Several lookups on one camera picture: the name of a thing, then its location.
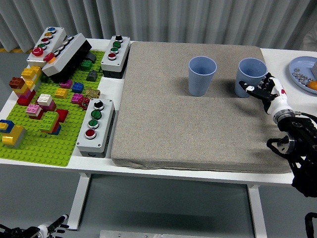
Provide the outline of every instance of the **blue cup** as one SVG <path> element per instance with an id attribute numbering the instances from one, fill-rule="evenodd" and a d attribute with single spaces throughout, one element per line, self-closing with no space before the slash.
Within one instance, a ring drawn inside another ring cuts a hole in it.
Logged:
<path id="1" fill-rule="evenodd" d="M 204 95 L 211 83 L 217 64 L 206 56 L 197 56 L 189 61 L 188 85 L 191 95 L 200 97 Z"/>
<path id="2" fill-rule="evenodd" d="M 266 74 L 267 67 L 261 60 L 256 58 L 241 60 L 234 86 L 235 94 L 240 98 L 248 98 L 250 95 L 243 90 L 239 82 L 244 81 L 251 86 L 257 87 Z"/>

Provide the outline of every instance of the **control box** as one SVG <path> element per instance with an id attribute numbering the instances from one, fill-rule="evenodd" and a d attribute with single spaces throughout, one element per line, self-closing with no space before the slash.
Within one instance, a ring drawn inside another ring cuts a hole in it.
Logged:
<path id="1" fill-rule="evenodd" d="M 40 39 L 36 43 L 33 51 L 27 58 L 30 66 L 39 66 L 43 68 L 46 61 L 44 57 L 60 47 L 66 37 L 66 31 L 63 27 L 48 27 L 45 29 Z"/>
<path id="2" fill-rule="evenodd" d="M 67 44 L 52 53 L 52 59 L 46 59 L 49 62 L 42 69 L 54 83 L 68 80 L 91 49 L 91 45 L 81 33 L 68 37 L 67 41 Z"/>
<path id="3" fill-rule="evenodd" d="M 106 156 L 115 109 L 112 100 L 92 98 L 81 126 L 76 146 L 82 156 Z"/>
<path id="4" fill-rule="evenodd" d="M 104 77 L 123 78 L 128 63 L 130 46 L 130 37 L 112 36 L 101 62 Z"/>

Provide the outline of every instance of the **gray cushion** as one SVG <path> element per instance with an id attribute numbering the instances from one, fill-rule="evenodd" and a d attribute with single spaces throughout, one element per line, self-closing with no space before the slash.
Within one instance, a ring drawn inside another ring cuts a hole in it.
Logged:
<path id="1" fill-rule="evenodd" d="M 188 62 L 214 59 L 207 93 L 188 92 Z M 139 169 L 286 173 L 289 165 L 266 147 L 279 130 L 258 99 L 238 98 L 238 63 L 252 46 L 134 42 L 124 82 L 111 158 Z"/>

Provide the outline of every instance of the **plate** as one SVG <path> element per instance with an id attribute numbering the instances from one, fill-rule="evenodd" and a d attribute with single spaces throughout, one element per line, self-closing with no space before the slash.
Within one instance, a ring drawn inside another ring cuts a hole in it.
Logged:
<path id="1" fill-rule="evenodd" d="M 316 78 L 314 77 L 311 69 L 314 66 L 315 62 L 317 62 L 317 58 L 315 57 L 310 57 L 310 56 L 302 56 L 302 57 L 297 57 L 293 59 L 289 63 L 289 72 L 291 74 L 292 80 L 300 86 L 302 89 L 317 94 L 317 91 L 311 88 L 306 87 L 305 85 L 301 84 L 298 79 L 293 76 L 294 69 L 299 68 L 300 71 L 298 73 L 302 73 L 303 75 L 307 76 L 307 78 L 312 78 L 315 80 Z"/>

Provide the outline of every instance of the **lego baseplate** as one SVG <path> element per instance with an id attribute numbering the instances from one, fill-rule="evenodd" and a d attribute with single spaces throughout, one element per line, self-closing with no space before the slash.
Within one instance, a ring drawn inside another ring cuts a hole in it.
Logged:
<path id="1" fill-rule="evenodd" d="M 97 89 L 103 75 L 103 72 L 99 70 L 101 60 L 105 53 L 101 51 L 90 52 L 97 57 L 96 62 L 90 69 L 97 72 L 97 80 L 95 82 L 87 81 L 86 78 L 89 71 L 82 71 L 80 65 L 70 77 L 73 82 L 84 84 L 83 93 L 88 87 Z M 57 88 L 60 88 L 59 84 L 55 84 L 50 79 L 47 80 L 43 77 L 41 81 L 42 83 L 32 99 L 31 104 L 34 104 L 42 93 L 51 94 L 56 103 L 56 109 L 69 111 L 65 122 L 60 123 L 61 131 L 59 135 L 50 135 L 40 132 L 39 127 L 42 120 L 29 118 L 25 113 L 27 107 L 15 104 L 7 119 L 12 120 L 17 125 L 24 126 L 26 134 L 17 149 L 5 146 L 1 141 L 2 136 L 0 135 L 0 158 L 65 167 L 74 150 L 86 111 L 71 102 L 71 98 L 74 94 L 71 89 L 67 90 L 68 95 L 65 99 L 56 98 L 54 94 Z"/>

